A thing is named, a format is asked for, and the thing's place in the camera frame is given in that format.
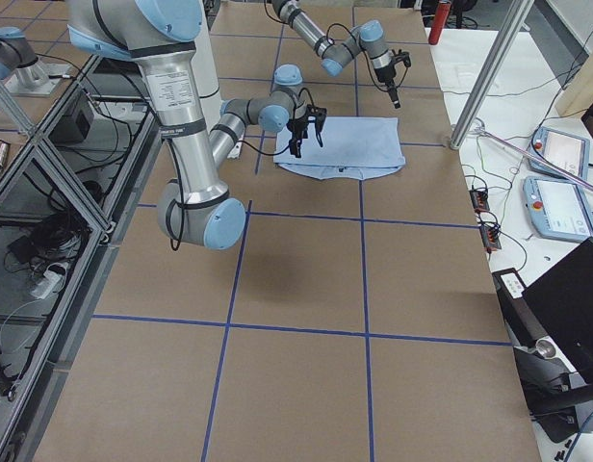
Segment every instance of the folded cloth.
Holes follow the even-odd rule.
[[[274,161],[289,171],[319,180],[367,180],[389,175],[405,165],[397,125],[396,118],[328,117],[322,130],[323,147],[318,145],[310,124],[301,158],[286,151],[276,155]],[[288,145],[291,135],[288,129],[277,135],[275,152]]]

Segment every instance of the black monitor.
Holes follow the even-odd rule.
[[[593,238],[532,283],[523,297],[583,380],[593,383]]]

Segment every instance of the white cloth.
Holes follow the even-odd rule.
[[[318,145],[310,124],[301,158],[286,151],[274,161],[289,171],[319,180],[366,180],[389,175],[405,165],[397,125],[396,118],[328,117],[322,130],[323,147]],[[277,135],[275,152],[288,145],[291,135],[288,129]]]

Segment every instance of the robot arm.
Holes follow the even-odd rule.
[[[33,89],[48,82],[46,67],[20,29],[0,27],[0,80],[14,71],[20,83]]]
[[[282,22],[288,24],[322,58],[322,67],[330,75],[338,75],[344,67],[365,51],[374,68],[377,81],[385,86],[396,108],[400,107],[395,84],[395,66],[410,67],[407,52],[389,50],[382,26],[376,20],[356,26],[343,43],[334,43],[299,6],[297,0],[272,0],[273,9]]]
[[[303,116],[300,73],[267,98],[228,102],[209,135],[191,65],[203,15],[198,0],[70,0],[69,7],[75,46],[141,70],[180,177],[158,203],[162,230],[187,243],[232,246],[243,232],[245,208],[229,197],[218,167],[248,124],[278,132]]]

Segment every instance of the white label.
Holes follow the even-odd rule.
[[[193,106],[192,82],[186,71],[147,75],[151,99],[158,111]]]
[[[577,138],[549,132],[544,158],[556,167],[563,168],[573,175],[579,175],[582,147],[582,141]]]
[[[536,183],[552,231],[585,237],[590,235],[587,218],[574,185],[556,181]]]
[[[521,298],[523,296],[524,286],[514,272],[503,274],[501,279],[513,298]]]

